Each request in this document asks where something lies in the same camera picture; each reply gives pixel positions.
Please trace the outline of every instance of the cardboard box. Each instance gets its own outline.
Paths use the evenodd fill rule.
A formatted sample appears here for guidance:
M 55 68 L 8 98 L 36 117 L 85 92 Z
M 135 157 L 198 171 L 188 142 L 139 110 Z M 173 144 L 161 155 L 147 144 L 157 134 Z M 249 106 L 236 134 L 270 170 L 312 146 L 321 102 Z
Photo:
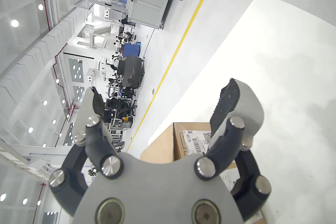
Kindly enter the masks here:
M 184 158 L 190 153 L 204 153 L 210 140 L 209 123 L 175 122 L 144 150 L 140 159 L 148 163 L 165 164 Z M 220 177 L 229 190 L 232 190 L 239 179 L 239 171 L 235 162 L 232 162 Z M 246 224 L 266 224 L 258 211 Z
M 173 123 L 141 153 L 140 159 L 148 163 L 166 164 L 187 156 L 183 130 L 209 131 L 210 124 Z

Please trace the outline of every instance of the white table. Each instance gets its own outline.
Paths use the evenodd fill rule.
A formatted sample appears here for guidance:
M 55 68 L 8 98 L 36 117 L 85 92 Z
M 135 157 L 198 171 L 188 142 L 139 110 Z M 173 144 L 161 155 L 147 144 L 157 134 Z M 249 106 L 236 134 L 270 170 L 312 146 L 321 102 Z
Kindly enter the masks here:
M 149 143 L 172 122 L 209 121 L 232 77 L 265 111 L 252 152 L 272 184 L 268 223 L 334 223 L 336 28 L 280 0 L 254 0 Z

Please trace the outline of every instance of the desk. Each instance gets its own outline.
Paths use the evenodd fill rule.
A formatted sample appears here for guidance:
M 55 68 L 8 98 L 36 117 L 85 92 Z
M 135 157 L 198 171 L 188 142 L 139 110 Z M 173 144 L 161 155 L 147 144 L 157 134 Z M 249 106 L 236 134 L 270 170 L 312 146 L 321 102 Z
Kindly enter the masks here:
M 141 58 L 126 57 L 122 86 L 139 88 L 140 79 L 143 76 L 143 69 L 141 65 Z

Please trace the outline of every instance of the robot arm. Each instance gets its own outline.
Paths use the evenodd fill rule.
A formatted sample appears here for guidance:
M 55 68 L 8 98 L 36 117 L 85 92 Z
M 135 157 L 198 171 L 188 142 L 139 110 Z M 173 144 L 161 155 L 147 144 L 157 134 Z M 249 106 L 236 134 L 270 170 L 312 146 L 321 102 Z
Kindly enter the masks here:
M 244 98 L 250 103 L 247 109 L 243 109 Z M 150 164 L 116 153 L 101 119 L 103 106 L 94 87 L 86 91 L 73 131 L 76 144 L 62 167 L 50 176 L 50 188 L 74 217 L 73 224 L 236 224 L 249 219 L 268 198 L 270 183 L 244 143 L 259 129 L 250 128 L 248 116 L 259 127 L 264 118 L 246 84 L 232 79 L 222 90 L 210 121 L 209 151 L 170 164 Z M 87 157 L 99 170 L 90 187 L 80 172 Z M 229 192 L 219 174 L 233 159 L 240 179 Z

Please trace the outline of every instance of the black rubber gripper pad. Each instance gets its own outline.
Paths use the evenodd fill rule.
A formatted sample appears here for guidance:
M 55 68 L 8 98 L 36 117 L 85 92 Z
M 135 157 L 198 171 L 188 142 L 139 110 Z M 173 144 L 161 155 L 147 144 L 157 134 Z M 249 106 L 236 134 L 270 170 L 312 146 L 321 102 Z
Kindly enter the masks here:
M 239 86 L 234 79 L 230 79 L 228 85 L 220 92 L 219 102 L 210 119 L 211 137 L 222 124 L 227 114 L 234 110 L 239 97 Z

